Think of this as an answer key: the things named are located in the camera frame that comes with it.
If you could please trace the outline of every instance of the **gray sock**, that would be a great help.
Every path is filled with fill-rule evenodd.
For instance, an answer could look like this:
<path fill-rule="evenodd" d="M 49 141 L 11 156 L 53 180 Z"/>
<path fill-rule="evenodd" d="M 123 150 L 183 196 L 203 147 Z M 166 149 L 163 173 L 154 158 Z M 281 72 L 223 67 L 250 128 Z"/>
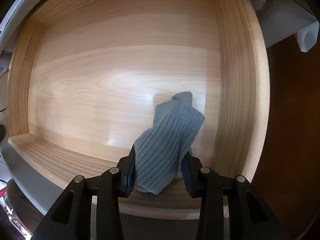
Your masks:
<path fill-rule="evenodd" d="M 192 106 L 192 93 L 174 95 L 156 106 L 154 125 L 135 141 L 135 187 L 158 194 L 181 174 L 183 157 L 195 139 L 204 116 Z"/>

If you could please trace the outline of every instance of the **ribbed fabric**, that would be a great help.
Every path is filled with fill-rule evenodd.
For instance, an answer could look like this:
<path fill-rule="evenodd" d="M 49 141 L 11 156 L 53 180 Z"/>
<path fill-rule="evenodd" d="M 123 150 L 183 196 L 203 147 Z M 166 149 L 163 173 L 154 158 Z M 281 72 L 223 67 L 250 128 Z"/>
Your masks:
<path fill-rule="evenodd" d="M 158 194 L 181 174 L 182 159 L 203 122 L 203 114 L 184 102 L 157 105 L 154 126 L 134 142 L 135 187 Z"/>

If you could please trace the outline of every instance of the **round metal joint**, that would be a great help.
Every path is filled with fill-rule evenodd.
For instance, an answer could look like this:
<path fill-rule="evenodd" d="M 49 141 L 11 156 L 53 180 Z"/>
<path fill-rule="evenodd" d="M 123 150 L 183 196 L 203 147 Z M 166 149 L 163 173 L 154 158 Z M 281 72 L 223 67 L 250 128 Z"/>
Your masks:
<path fill-rule="evenodd" d="M 81 175 L 78 175 L 78 176 L 75 176 L 74 180 L 75 180 L 76 183 L 78 183 L 78 182 L 81 182 L 83 180 L 83 177 Z"/>
<path fill-rule="evenodd" d="M 119 169 L 117 167 L 113 167 L 113 168 L 110 169 L 110 173 L 111 174 L 116 174 L 118 172 L 119 172 Z"/>
<path fill-rule="evenodd" d="M 200 171 L 201 171 L 202 173 L 207 174 L 207 173 L 210 172 L 210 169 L 209 169 L 208 167 L 202 167 L 202 168 L 200 169 Z"/>
<path fill-rule="evenodd" d="M 239 182 L 245 182 L 245 177 L 239 175 L 239 176 L 237 176 L 237 181 L 239 181 Z"/>

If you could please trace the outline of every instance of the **wooden tray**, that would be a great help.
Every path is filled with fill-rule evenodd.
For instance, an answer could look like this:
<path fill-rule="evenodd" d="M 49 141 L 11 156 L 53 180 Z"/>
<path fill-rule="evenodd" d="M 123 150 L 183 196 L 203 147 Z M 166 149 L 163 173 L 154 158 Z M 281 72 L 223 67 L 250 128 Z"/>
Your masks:
<path fill-rule="evenodd" d="M 64 188 L 100 175 L 152 126 L 155 105 L 182 91 L 205 122 L 203 165 L 251 180 L 269 110 L 266 48 L 249 0 L 48 0 L 27 21 L 10 64 L 9 143 Z M 182 179 L 134 190 L 120 211 L 196 219 Z"/>

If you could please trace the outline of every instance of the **red object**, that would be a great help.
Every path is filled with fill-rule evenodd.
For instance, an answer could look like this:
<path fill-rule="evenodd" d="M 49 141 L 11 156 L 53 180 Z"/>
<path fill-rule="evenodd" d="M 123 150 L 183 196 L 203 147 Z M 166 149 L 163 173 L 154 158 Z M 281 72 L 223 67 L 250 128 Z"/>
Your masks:
<path fill-rule="evenodd" d="M 0 189 L 0 197 L 4 197 L 5 194 L 7 194 L 7 187 Z"/>

